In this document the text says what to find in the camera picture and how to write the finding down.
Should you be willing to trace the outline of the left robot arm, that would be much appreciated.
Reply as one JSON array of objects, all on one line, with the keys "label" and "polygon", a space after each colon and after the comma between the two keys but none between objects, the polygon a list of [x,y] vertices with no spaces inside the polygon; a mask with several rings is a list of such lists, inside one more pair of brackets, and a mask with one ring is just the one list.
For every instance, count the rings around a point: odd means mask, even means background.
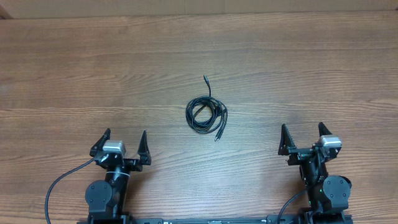
[{"label": "left robot arm", "polygon": [[138,159],[126,157],[123,141],[111,139],[111,130],[90,149],[90,156],[105,171],[103,180],[92,182],[86,189],[85,200],[89,206],[88,223],[135,223],[131,214],[124,211],[127,187],[131,172],[141,172],[152,163],[144,131],[137,150]]}]

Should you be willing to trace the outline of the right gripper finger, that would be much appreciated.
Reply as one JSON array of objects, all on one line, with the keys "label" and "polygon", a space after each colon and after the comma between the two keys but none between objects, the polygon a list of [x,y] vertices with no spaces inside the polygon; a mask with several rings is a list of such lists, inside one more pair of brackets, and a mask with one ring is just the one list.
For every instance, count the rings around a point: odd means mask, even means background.
[{"label": "right gripper finger", "polygon": [[294,140],[292,139],[289,129],[286,124],[281,126],[280,144],[278,148],[278,155],[288,156],[291,150],[296,149]]},{"label": "right gripper finger", "polygon": [[319,122],[319,124],[318,124],[318,132],[319,132],[320,136],[332,135],[330,130],[325,126],[325,124],[323,122]]}]

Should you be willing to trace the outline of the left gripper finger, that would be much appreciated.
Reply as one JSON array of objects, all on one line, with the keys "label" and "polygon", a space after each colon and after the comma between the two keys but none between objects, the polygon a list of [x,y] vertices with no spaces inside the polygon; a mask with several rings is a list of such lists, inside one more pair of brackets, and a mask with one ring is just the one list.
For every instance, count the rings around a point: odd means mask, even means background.
[{"label": "left gripper finger", "polygon": [[149,147],[147,144],[147,132],[146,130],[143,131],[139,148],[137,150],[139,155],[139,160],[142,165],[150,166],[152,163],[152,158],[150,155]]},{"label": "left gripper finger", "polygon": [[110,140],[111,130],[109,128],[106,129],[104,134],[100,137],[100,139],[91,147],[90,156],[95,157],[95,155],[103,150],[103,146],[107,140]]}]

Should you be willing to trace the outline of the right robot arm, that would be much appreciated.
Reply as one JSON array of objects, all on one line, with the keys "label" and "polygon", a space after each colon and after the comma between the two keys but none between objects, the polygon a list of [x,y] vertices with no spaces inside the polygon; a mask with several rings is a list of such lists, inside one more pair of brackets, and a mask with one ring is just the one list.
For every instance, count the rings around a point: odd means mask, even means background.
[{"label": "right robot arm", "polygon": [[[295,194],[281,208],[276,222],[293,223],[353,223],[352,216],[345,215],[349,207],[351,181],[341,175],[329,175],[326,163],[335,159],[342,148],[342,140],[320,122],[319,139],[310,147],[298,148],[286,124],[281,126],[278,155],[288,156],[288,165],[299,166],[305,189]],[[301,208],[292,218],[284,218],[285,209],[297,198],[306,194],[309,206]]]}]

